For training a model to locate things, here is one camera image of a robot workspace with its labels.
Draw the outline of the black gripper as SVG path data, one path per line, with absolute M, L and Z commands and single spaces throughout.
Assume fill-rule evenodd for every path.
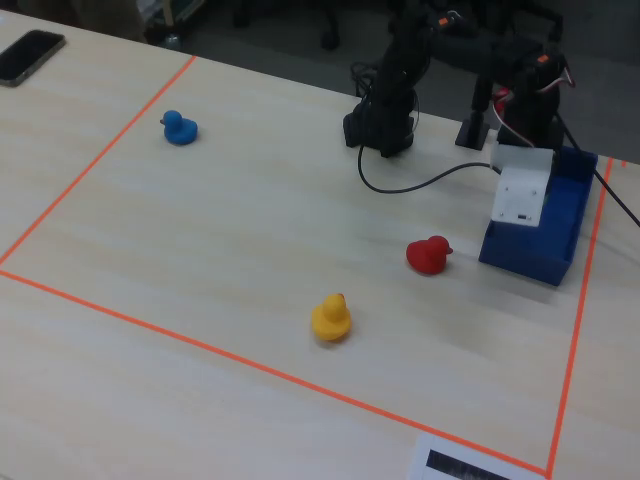
M 564 131 L 555 116 L 567 71 L 566 58 L 556 48 L 540 47 L 510 64 L 509 74 L 499 81 L 505 91 L 497 97 L 500 144 L 561 148 Z

